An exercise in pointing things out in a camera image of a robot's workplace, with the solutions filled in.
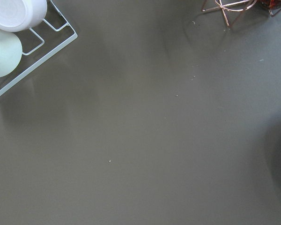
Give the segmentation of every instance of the gray countertop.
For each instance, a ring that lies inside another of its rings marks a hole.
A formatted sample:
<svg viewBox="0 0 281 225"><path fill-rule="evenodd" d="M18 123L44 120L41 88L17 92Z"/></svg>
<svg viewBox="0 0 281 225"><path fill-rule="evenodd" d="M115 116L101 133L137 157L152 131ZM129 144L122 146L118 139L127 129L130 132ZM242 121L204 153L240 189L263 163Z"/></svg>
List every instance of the gray countertop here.
<svg viewBox="0 0 281 225"><path fill-rule="evenodd" d="M0 225L281 225L281 14L55 3L79 37L0 97Z"/></svg>

